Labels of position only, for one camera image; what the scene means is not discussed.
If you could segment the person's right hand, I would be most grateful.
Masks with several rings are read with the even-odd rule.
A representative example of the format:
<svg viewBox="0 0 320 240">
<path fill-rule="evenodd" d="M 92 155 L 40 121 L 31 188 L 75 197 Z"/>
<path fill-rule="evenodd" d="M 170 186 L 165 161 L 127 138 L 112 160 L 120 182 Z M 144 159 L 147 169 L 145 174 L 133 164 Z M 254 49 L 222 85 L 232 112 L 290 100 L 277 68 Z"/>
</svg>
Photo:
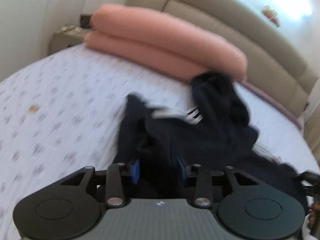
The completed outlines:
<svg viewBox="0 0 320 240">
<path fill-rule="evenodd" d="M 309 207 L 309 217 L 308 217 L 308 228 L 312 229 L 315 221 L 316 221 L 316 217 L 317 217 L 317 213 L 319 213 L 320 211 L 320 205 L 313 203 L 310 207 Z"/>
</svg>

